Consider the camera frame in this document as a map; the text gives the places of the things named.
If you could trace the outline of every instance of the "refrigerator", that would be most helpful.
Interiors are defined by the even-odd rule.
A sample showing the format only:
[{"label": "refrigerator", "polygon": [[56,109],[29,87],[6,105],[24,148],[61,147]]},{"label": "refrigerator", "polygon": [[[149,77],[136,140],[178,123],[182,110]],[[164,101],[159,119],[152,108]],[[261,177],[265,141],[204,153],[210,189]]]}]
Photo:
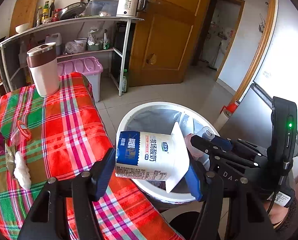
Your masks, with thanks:
[{"label": "refrigerator", "polygon": [[[238,108],[219,131],[220,136],[241,138],[268,148],[271,144],[270,115],[273,96],[297,104],[297,137],[294,152],[294,156],[297,156],[298,11],[290,0],[278,0],[277,19],[264,60],[240,99]],[[298,175],[298,167],[294,165],[294,169]]]}]

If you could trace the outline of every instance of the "orange lid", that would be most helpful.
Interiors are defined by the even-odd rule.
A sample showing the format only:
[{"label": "orange lid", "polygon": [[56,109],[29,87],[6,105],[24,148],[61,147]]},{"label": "orange lid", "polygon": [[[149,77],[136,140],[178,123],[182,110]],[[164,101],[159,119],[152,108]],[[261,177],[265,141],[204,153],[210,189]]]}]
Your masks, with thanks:
[{"label": "orange lid", "polygon": [[17,127],[20,131],[20,133],[26,138],[27,141],[31,140],[31,132],[28,129],[28,127],[21,121],[17,121]]}]

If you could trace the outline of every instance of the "crumpled tissue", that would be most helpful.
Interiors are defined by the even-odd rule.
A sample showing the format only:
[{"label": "crumpled tissue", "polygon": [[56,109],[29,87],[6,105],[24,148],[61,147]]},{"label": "crumpled tissue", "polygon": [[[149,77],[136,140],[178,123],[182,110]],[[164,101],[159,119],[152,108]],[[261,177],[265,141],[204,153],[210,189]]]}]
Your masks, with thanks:
[{"label": "crumpled tissue", "polygon": [[15,169],[13,172],[14,176],[19,181],[19,184],[21,187],[23,187],[25,190],[29,190],[31,188],[29,168],[26,166],[24,162],[24,158],[20,151],[17,151],[15,153],[14,162],[15,162]]}]

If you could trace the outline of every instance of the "red plaid tablecloth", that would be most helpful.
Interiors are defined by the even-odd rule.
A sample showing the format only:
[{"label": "red plaid tablecloth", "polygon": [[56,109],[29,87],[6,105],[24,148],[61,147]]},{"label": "red plaid tablecloth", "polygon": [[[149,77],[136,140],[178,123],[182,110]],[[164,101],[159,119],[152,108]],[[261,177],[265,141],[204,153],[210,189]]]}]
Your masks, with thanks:
[{"label": "red plaid tablecloth", "polygon": [[[17,150],[25,154],[32,186],[13,181],[0,156],[0,231],[17,239],[26,214],[49,177],[69,179],[89,170],[112,144],[95,108],[91,85],[79,73],[60,77],[60,90],[42,98],[35,86],[0,97],[0,131],[9,143],[15,121],[32,132]],[[182,239],[129,179],[111,177],[103,198],[94,203],[105,239]],[[72,199],[67,199],[71,239],[77,239]]]}]

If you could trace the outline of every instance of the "blue and white yogurt container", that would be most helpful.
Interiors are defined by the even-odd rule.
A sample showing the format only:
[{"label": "blue and white yogurt container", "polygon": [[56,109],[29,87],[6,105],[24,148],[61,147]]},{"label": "blue and white yogurt container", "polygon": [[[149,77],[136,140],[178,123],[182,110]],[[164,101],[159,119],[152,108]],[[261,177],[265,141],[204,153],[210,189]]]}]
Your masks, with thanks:
[{"label": "blue and white yogurt container", "polygon": [[122,131],[116,152],[116,176],[166,182],[169,193],[186,174],[189,157],[178,122],[170,135]]}]

